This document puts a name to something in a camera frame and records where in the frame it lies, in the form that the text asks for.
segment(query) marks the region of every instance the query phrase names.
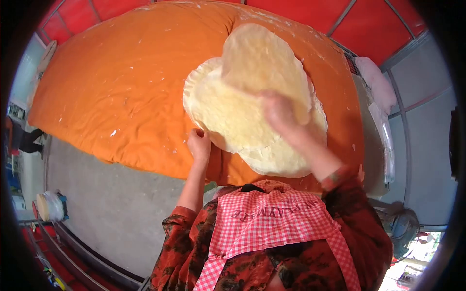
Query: woman's left hand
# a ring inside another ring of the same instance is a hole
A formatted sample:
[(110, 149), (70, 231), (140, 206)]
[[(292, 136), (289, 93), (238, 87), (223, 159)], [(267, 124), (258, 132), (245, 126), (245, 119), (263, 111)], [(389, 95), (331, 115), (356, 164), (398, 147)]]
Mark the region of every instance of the woman's left hand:
[(204, 133), (201, 129), (191, 129), (188, 148), (194, 158), (194, 163), (207, 166), (211, 150), (209, 133)]

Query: gray wall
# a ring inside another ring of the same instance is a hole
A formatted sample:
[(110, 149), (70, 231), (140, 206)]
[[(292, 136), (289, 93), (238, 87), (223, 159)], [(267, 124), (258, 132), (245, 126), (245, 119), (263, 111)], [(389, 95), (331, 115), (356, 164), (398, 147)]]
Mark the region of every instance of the gray wall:
[(396, 178), (381, 201), (404, 202), (421, 224), (447, 224), (456, 193), (449, 160), (456, 100), (442, 54), (428, 36), (384, 75), (401, 102), (389, 116)]

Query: concrete floor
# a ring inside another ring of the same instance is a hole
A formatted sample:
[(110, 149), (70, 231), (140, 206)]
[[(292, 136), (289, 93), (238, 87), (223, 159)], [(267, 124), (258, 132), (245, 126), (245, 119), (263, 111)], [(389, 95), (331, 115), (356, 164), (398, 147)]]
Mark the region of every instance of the concrete floor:
[[(67, 197), (66, 226), (111, 262), (150, 275), (165, 237), (162, 221), (185, 182), (104, 164), (56, 138), (48, 152), (46, 187)], [(205, 202), (213, 192), (205, 194)]]

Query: black pants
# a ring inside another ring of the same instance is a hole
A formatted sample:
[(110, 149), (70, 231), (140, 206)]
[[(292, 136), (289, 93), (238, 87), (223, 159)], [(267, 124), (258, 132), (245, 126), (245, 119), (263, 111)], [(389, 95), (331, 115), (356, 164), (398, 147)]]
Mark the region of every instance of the black pants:
[(26, 153), (34, 153), (34, 152), (41, 152), (42, 145), (37, 144), (34, 141), (44, 134), (44, 132), (40, 129), (36, 129), (33, 132), (24, 132), (23, 137), (20, 143), (20, 150)]

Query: woman's right hand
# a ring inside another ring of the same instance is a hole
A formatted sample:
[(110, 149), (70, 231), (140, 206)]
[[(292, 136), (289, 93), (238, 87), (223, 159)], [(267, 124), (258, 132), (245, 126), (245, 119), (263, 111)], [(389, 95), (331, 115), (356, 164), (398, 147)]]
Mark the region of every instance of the woman's right hand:
[(300, 127), (293, 113), (293, 105), (286, 96), (274, 90), (262, 90), (258, 97), (265, 119), (280, 135), (287, 135)]

